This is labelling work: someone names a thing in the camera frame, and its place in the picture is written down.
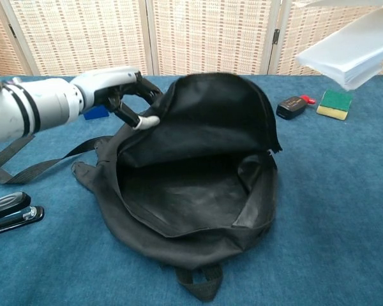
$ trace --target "white robotic arm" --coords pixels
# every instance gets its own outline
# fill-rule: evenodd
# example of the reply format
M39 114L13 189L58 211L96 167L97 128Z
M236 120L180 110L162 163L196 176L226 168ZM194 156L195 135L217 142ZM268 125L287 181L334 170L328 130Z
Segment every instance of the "white robotic arm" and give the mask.
M142 117L121 99L136 94L149 104L160 90L132 67L91 70L67 82L48 78L36 82L0 82L0 143L60 126L94 106L104 105L133 129L148 129L157 116Z

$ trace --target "blue object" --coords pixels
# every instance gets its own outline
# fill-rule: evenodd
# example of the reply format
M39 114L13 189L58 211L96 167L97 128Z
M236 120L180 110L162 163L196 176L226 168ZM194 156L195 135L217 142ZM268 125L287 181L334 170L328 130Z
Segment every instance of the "blue object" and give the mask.
M326 89L341 90L324 76L247 78L274 111L287 93L320 100ZM148 79L165 92L175 77ZM283 151L275 155L275 223L258 246L223 264L222 287L207 306L383 306L383 76L352 96L345 122L312 106L295 120L276 117ZM147 108L133 96L125 103L138 113ZM40 132L5 169L16 174L62 157L122 124L111 115ZM42 221L0 234L0 306L202 305L171 267L110 234L95 197L71 174L74 161L95 165L96 153L63 161L26 186L0 186L0 196L23 190L45 209Z
M97 106L84 114L85 120L97 119L108 116L109 112L103 105Z

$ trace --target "red cap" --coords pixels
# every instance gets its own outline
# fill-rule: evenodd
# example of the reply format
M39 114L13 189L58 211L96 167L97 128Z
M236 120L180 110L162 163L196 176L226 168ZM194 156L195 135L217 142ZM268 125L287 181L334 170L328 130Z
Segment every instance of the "red cap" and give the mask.
M304 99L308 104L315 104L317 100L310 98L309 96L303 94L300 98Z

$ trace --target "backpack strap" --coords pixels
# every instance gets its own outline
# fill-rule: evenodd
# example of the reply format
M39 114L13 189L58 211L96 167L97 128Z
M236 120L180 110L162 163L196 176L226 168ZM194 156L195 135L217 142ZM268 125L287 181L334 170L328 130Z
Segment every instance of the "backpack strap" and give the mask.
M100 140L109 140L111 136L101 136L92 138L89 140L86 140L85 142L81 143L80 145L76 146L74 149L72 149L67 155L65 155L62 158L57 159L51 159L49 161L42 161L38 164L34 164L30 167L28 167L25 170L22 170L16 175L11 175L4 169L2 169L2 166L6 164L14 155L16 155L22 148L24 148L32 139L34 136L27 136L22 137L14 142L12 142L7 148L2 150L0 152L0 184L27 184L30 181L34 180L37 176L41 175L43 172L45 172L47 169L54 166L56 163L62 161L63 159L79 155L81 153L85 153L88 151L92 151L95 149L95 144Z
M209 266L201 270L206 282L194 284L193 272L182 268L175 268L177 281L200 301L209 302L214 299L223 280L223 270L220 265Z

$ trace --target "sponge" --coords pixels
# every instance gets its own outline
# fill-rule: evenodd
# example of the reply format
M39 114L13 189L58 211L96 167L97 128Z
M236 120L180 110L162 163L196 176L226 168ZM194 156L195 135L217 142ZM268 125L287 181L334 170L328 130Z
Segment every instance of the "sponge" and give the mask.
M322 97L317 113L339 120L345 120L352 102L352 96L335 91L326 91Z

